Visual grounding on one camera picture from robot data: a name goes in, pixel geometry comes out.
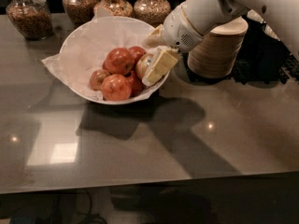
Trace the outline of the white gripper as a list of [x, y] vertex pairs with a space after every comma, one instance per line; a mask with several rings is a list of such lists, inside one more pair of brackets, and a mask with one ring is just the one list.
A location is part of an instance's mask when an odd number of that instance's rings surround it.
[[158, 25], [143, 41], [146, 49], [156, 48], [165, 43], [172, 49], [157, 48], [150, 61], [142, 83], [146, 86], [156, 84], [179, 61], [181, 53], [190, 52], [203, 40], [190, 24], [182, 6], [177, 6], [164, 20], [163, 25]]

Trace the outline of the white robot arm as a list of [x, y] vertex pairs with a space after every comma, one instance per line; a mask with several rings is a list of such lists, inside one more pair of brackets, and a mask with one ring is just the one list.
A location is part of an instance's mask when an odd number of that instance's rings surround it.
[[146, 39], [156, 52], [142, 82], [153, 85], [194, 49], [213, 28], [248, 11], [260, 15], [293, 56], [299, 53], [299, 0], [185, 0]]

